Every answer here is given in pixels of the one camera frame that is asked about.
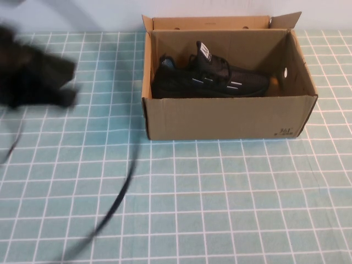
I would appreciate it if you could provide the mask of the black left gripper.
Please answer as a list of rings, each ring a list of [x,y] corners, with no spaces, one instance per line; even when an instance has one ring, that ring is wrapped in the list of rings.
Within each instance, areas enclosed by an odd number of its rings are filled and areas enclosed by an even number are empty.
[[[76,62],[40,49],[30,49],[29,55],[12,78],[10,106],[75,106],[78,90],[67,83],[74,78]]]

